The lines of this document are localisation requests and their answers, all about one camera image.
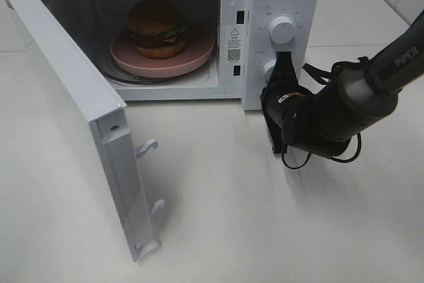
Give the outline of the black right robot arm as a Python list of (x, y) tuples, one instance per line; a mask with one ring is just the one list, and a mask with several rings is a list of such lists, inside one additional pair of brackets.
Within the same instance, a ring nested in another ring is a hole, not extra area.
[(299, 85), (290, 52), (277, 52), (276, 63), (260, 97), (272, 150), (284, 155), (288, 147), (335, 162), (352, 137), (361, 151), (361, 131), (396, 109), (399, 92), (423, 75), (423, 15), (373, 58), (340, 61), (331, 71), (304, 64), (306, 71), (323, 85), (312, 93)]

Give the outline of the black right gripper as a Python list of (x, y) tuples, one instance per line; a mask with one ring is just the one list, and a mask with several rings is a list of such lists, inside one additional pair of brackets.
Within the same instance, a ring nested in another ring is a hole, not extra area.
[(313, 153), (313, 96), (297, 82), (291, 52), (276, 52), (270, 79), (260, 97), (272, 141), (281, 154), (287, 146)]

